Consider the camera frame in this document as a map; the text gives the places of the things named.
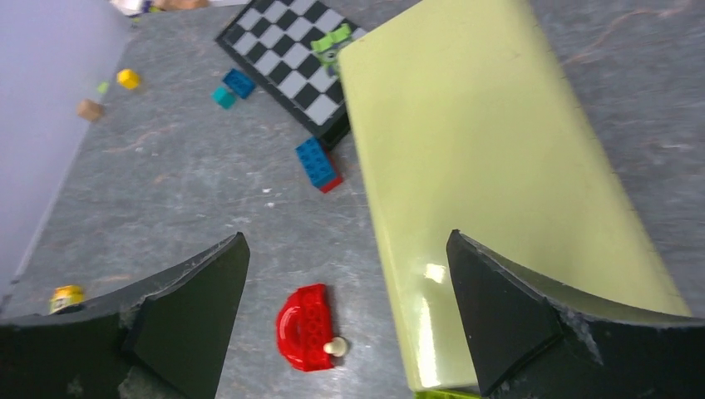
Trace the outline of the green toy figure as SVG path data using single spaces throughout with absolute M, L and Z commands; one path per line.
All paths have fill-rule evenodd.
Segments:
M 314 56 L 330 77 L 338 76 L 338 53 L 353 41 L 352 33 L 350 26 L 342 23 L 336 30 L 310 42 Z

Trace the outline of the black white chessboard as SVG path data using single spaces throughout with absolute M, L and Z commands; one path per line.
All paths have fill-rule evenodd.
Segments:
M 215 38 L 254 82 L 328 150 L 350 131 L 343 87 L 315 57 L 311 43 L 348 25 L 365 30 L 315 0 L 250 1 Z

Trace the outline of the small wooden cube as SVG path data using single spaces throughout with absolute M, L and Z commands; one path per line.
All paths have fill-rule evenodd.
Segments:
M 105 108 L 98 102 L 83 99 L 76 107 L 76 114 L 86 121 L 94 122 L 100 120 L 105 115 Z

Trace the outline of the small green cube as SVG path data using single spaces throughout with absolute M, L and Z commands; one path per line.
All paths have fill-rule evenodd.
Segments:
M 96 90 L 97 90 L 100 94 L 103 95 L 103 94 L 106 94 L 106 93 L 107 93 L 109 87 L 110 87 L 110 83 L 109 83 L 108 81 L 103 81 L 102 83 L 99 84 L 99 86 L 97 87 Z

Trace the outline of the lime green toy brick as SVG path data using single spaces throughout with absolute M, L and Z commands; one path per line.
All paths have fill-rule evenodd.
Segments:
M 477 393 L 465 392 L 452 389 L 438 389 L 430 391 L 414 392 L 414 399 L 481 399 Z

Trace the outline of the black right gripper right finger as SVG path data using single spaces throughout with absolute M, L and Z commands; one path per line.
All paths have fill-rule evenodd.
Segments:
M 701 318 L 586 293 L 458 230 L 446 253 L 483 397 L 703 397 Z

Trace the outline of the white chess pawn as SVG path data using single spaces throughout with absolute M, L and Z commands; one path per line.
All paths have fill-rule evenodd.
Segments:
M 333 337 L 323 345 L 323 350 L 333 357 L 344 357 L 349 350 L 348 341 L 343 337 Z

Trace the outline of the red toy magnet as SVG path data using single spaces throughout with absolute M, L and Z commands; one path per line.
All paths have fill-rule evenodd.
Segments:
M 333 368 L 331 355 L 323 350 L 333 340 L 333 322 L 326 286 L 298 288 L 279 311 L 275 322 L 279 353 L 302 372 Z

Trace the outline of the blue red toy brick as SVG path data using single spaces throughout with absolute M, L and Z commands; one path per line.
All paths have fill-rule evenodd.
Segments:
M 343 182 L 333 158 L 315 137 L 304 141 L 295 152 L 311 184 L 324 194 Z

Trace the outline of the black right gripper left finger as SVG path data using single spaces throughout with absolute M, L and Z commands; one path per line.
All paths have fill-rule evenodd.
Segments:
M 235 234 L 114 292 L 2 320 L 2 397 L 117 398 L 137 369 L 185 398 L 214 397 L 249 256 Z

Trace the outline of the small yellow cube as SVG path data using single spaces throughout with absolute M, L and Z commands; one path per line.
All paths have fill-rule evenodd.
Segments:
M 116 81 L 127 90 L 135 90 L 141 85 L 140 75 L 131 69 L 117 72 Z

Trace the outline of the yellow number toy block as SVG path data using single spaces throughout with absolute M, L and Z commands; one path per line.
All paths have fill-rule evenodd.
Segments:
M 56 288 L 49 302 L 49 313 L 56 313 L 71 305 L 80 304 L 84 300 L 84 290 L 78 285 L 67 285 Z

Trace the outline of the green drawer cabinet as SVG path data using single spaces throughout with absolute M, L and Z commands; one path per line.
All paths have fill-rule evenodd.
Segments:
M 477 383 L 458 229 L 585 292 L 690 311 L 526 1 L 422 1 L 338 56 L 408 385 Z

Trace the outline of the teal toy block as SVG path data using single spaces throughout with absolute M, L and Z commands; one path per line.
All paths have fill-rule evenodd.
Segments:
M 221 108 L 228 110 L 237 101 L 237 96 L 225 87 L 217 87 L 213 93 L 212 98 L 214 102 Z

